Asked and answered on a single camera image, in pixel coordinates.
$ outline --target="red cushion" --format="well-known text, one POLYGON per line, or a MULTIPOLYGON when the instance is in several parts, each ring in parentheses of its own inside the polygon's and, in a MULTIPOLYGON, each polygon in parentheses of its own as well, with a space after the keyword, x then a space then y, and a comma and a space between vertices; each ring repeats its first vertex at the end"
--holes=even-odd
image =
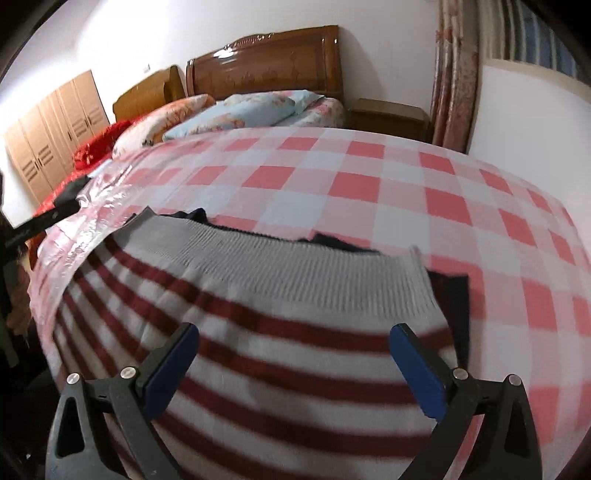
POLYGON ((88 143, 78 147, 74 153, 74 166, 77 170, 83 170, 103 160, 111 154, 117 139, 132 125, 131 120, 123 120, 106 127, 101 133, 95 135, 88 143))
POLYGON ((92 165, 81 168, 80 170, 74 170, 72 173, 70 173, 64 180, 62 180, 55 190, 53 190, 53 192, 50 193, 45 200, 43 200, 42 204, 39 205, 39 208, 35 211, 33 216, 41 215, 42 213, 51 210, 53 208, 53 201, 59 196, 61 192, 64 191, 66 185, 68 185, 71 181, 77 180, 84 175, 88 175, 91 171, 96 170, 107 158, 109 158, 108 155, 94 162, 92 165))

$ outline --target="light blue pillow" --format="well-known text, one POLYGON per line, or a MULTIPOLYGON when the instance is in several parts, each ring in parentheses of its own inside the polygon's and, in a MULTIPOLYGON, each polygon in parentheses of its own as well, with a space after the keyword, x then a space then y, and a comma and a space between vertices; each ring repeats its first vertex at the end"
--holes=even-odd
POLYGON ((164 140, 233 128, 271 127, 295 111, 296 103, 278 93, 233 95, 168 130, 164 140))
POLYGON ((295 102, 294 113, 296 115, 303 113, 312 103, 324 98, 324 95, 319 95, 309 90, 294 90, 287 96, 295 102))

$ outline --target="red pillow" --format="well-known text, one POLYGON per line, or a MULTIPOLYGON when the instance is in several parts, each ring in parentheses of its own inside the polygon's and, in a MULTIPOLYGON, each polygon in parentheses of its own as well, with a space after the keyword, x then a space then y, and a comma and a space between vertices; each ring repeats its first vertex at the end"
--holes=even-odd
POLYGON ((131 120, 123 120, 109 125, 101 133, 95 135, 88 143, 79 146, 73 157, 76 170, 88 168, 99 160, 103 160, 109 156, 117 139, 131 125, 131 120))

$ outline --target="wooden cabinet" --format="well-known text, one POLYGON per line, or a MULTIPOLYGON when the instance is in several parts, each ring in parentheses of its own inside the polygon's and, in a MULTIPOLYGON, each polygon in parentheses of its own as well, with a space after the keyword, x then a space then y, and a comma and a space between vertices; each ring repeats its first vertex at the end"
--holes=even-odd
POLYGON ((349 109, 348 127, 430 142, 429 116, 419 107, 360 98, 349 109))
POLYGON ((78 148, 78 144, 68 127, 66 117, 61 111, 60 101, 57 93, 53 92, 46 96, 39 104, 39 111, 51 137, 51 141, 56 146, 58 158, 66 173, 74 170, 72 154, 78 148))
POLYGON ((57 89, 61 109, 66 116, 67 124, 73 133, 78 145, 89 141, 93 135, 86 114, 76 92, 74 80, 69 81, 57 89))
POLYGON ((92 133, 96 135, 109 125, 109 119, 100 101, 92 73, 90 71, 84 72, 72 81, 76 87, 76 93, 82 104, 86 120, 92 133))
POLYGON ((35 158, 19 122, 4 133, 4 141, 8 154, 21 178, 29 185, 37 201, 41 203, 53 189, 45 178, 41 164, 35 158))
POLYGON ((74 170, 72 154, 109 121, 92 72, 59 87, 4 134, 8 154, 41 203, 74 170))

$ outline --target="floral curtain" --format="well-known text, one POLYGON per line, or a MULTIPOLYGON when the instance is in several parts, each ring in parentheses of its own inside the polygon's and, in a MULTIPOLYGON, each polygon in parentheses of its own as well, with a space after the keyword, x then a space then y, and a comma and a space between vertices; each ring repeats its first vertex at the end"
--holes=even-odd
POLYGON ((475 0, 439 0, 431 121, 433 144, 466 152, 478 82, 475 0))

